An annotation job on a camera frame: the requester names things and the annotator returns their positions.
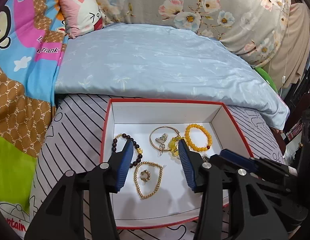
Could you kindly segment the light blue quilt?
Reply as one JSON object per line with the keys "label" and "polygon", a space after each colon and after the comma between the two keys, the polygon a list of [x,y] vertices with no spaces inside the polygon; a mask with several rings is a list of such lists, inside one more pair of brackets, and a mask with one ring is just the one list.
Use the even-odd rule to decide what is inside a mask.
{"label": "light blue quilt", "polygon": [[218,40],[148,24],[113,24],[70,39],[55,93],[216,101],[255,109],[279,130],[290,113],[271,86]]}

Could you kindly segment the pink cartoon pillow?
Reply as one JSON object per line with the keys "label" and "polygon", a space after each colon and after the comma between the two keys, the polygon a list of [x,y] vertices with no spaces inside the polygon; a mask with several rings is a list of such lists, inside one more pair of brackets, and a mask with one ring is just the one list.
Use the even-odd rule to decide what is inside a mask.
{"label": "pink cartoon pillow", "polygon": [[66,32],[75,39],[105,26],[105,14],[96,0],[59,0]]}

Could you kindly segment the rose gold bangle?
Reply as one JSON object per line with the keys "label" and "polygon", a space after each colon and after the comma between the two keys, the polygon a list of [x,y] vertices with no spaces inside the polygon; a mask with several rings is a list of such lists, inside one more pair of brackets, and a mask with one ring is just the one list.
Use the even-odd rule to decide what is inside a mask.
{"label": "rose gold bangle", "polygon": [[180,136],[180,132],[178,131],[178,129],[171,127],[171,126],[160,126],[160,127],[155,128],[149,136],[149,142],[151,146],[159,152],[159,155],[162,155],[163,152],[167,152],[170,150],[169,148],[166,147],[166,144],[165,144],[169,135],[167,133],[163,133],[161,136],[156,137],[156,138],[153,138],[152,136],[154,132],[160,129],[164,129],[164,128],[171,129],[176,133],[177,136]]}

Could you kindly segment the bronze flower earring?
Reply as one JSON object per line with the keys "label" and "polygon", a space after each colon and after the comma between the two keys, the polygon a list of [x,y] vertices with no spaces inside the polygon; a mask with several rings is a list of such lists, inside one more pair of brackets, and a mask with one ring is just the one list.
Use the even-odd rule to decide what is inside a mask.
{"label": "bronze flower earring", "polygon": [[148,170],[143,170],[140,173],[140,179],[144,182],[148,182],[151,179],[151,174]]}

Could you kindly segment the silver wristwatch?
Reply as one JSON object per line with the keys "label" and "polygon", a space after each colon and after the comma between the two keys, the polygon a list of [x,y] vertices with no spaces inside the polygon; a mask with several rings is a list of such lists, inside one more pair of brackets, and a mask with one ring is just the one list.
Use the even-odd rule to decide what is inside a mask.
{"label": "silver wristwatch", "polygon": [[209,160],[210,160],[210,158],[206,154],[202,155],[202,159],[204,162],[209,162]]}

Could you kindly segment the grey floral pillow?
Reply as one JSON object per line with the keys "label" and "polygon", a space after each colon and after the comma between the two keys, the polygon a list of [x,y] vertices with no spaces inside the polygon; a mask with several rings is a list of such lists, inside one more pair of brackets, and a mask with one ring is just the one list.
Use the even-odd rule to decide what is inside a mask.
{"label": "grey floral pillow", "polygon": [[285,34],[291,0],[96,0],[107,22],[155,24],[219,40],[252,67],[268,63]]}

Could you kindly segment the green plastic object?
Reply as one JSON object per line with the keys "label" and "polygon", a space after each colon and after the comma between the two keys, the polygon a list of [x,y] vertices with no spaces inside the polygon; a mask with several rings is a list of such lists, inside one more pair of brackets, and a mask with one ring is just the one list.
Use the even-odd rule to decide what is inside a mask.
{"label": "green plastic object", "polygon": [[270,85],[270,87],[276,93],[278,93],[278,90],[276,88],[276,85],[275,85],[274,81],[272,80],[270,75],[265,70],[263,70],[262,68],[254,68],[254,70]]}

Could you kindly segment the colourful monkey cartoon blanket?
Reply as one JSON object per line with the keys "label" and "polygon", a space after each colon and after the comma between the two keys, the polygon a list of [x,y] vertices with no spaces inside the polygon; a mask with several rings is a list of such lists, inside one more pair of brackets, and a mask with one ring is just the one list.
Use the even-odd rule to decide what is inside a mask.
{"label": "colourful monkey cartoon blanket", "polygon": [[0,212],[19,238],[67,42],[58,0],[0,0]]}

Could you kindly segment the red cardboard box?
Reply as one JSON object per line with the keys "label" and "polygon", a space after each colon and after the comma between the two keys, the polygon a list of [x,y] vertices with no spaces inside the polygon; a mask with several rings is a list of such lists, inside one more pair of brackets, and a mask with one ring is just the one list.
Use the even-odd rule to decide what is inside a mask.
{"label": "red cardboard box", "polygon": [[[178,158],[165,152],[159,156],[150,142],[151,132],[171,126],[183,134],[190,124],[202,125],[212,136],[206,155],[231,150],[250,158],[253,153],[227,107],[218,102],[164,99],[111,99],[102,134],[101,161],[111,156],[113,139],[121,133],[135,139],[143,151],[143,166],[130,169],[124,187],[111,195],[116,226],[120,229],[152,229],[194,220],[198,217],[201,194],[188,187]],[[153,138],[171,129],[160,129]],[[140,173],[148,170],[151,179],[144,182]]]}

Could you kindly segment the silver dangle earrings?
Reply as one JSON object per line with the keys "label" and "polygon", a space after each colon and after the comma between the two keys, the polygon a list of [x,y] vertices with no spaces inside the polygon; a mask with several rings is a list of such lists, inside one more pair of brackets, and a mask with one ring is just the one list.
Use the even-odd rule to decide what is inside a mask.
{"label": "silver dangle earrings", "polygon": [[168,138],[168,134],[164,133],[160,137],[157,137],[155,139],[155,142],[157,143],[157,150],[159,152],[159,156],[162,156],[162,154],[166,151],[166,141]]}

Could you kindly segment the grey striped bed sheet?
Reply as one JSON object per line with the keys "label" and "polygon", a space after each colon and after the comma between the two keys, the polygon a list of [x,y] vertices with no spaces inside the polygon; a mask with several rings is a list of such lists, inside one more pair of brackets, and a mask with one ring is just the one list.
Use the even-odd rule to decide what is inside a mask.
{"label": "grey striped bed sheet", "polygon": [[[65,172],[86,172],[102,162],[102,134],[111,99],[118,98],[79,94],[60,101],[37,160],[30,196],[31,218]],[[248,142],[252,157],[283,162],[279,145],[259,112],[236,106],[227,109]],[[196,224],[194,219],[152,229],[119,228],[119,235],[121,239],[192,239]]]}

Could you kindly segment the beige curtain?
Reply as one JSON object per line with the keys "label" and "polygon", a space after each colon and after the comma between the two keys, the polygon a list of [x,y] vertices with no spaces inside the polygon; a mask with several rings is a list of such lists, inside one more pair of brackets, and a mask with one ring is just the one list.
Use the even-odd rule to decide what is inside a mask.
{"label": "beige curtain", "polygon": [[310,53],[310,11],[304,3],[294,3],[284,38],[265,70],[277,90],[287,88],[301,79]]}

